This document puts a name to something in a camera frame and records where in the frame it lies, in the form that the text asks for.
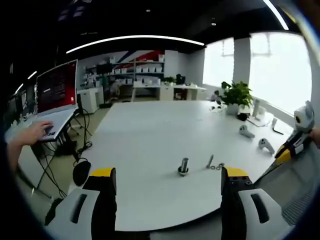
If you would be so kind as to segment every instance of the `led light strip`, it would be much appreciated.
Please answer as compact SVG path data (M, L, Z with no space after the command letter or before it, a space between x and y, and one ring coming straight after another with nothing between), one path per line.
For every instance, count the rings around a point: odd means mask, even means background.
M37 71L34 71L30 76L28 76L28 79L32 78L33 75L35 75Z
M22 83L22 84L18 87L18 89L15 91L14 94L17 94L17 92L20 90L20 88L22 88L23 85L24 85L24 84Z
M284 30L289 30L285 20L283 19L283 17L280 15L280 13L278 12L278 10L276 9L276 7L270 2L270 0L263 0L264 3L269 7L269 9L273 12L273 14L275 15L275 17L278 19L278 21L280 22L280 24L282 25Z
M66 52L66 54L69 54L75 50L78 49L82 49L94 44L99 44L99 43L104 43L104 42L109 42L109 41L113 41L113 40L121 40L121 39L139 39L139 38L149 38L149 39L169 39L169 40L176 40L176 41L182 41L182 42L186 42L186 43L191 43L191 44L197 44L200 46L204 46L205 44L202 42L198 42L198 41L192 41L189 39L184 39L184 38L180 38L180 37L174 37L174 36L158 36L158 35L131 35L131 36L117 36L117 37L111 37L111 38L106 38L106 39L102 39L102 40L98 40L98 41L93 41L81 46L77 46L69 51Z

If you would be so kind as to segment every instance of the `desk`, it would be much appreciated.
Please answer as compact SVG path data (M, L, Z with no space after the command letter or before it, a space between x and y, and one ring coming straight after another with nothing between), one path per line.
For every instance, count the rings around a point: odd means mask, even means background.
M205 100L207 97L207 89L199 86L187 85L146 85L146 84L133 84L131 102L135 100L137 89L159 89L160 101L172 101L174 99L174 89L186 89L187 100Z
M93 172L116 168L116 231L152 231L177 226L220 207L221 171L206 169L225 163L240 168L255 182L274 156L258 148L267 138L277 150L290 133L246 122L255 138L239 134L243 121L210 111L209 101L116 103L84 151ZM177 173L183 158L189 173ZM76 186L71 184L69 192Z
M100 104L104 103L104 89L102 86L76 91L81 95L82 108L89 114L94 114Z

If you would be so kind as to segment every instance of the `white controller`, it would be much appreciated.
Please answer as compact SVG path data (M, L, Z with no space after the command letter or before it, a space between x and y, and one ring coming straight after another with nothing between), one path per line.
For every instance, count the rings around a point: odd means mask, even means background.
M246 125L242 125L239 128L239 133L243 136L253 139L255 135L252 132L249 132L248 127Z
M271 146L270 142L265 138L260 139L258 146L260 149L263 149L263 148L268 149L271 154L275 153L274 148Z

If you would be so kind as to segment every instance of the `white flower pot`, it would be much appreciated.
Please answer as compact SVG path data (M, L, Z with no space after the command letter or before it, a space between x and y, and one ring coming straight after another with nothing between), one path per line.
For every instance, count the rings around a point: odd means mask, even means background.
M238 104L232 104L232 105L228 105L226 107L226 114L228 115L238 115L238 112L239 112L239 105Z

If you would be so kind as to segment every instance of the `person's hand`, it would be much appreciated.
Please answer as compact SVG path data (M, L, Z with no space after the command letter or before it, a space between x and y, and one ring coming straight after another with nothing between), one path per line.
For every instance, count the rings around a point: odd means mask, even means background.
M315 145L320 149L320 128L313 128L309 133L310 138L313 139Z
M33 145L46 135L45 129L52 126L52 121L39 121L23 129L14 139L14 143L19 146Z

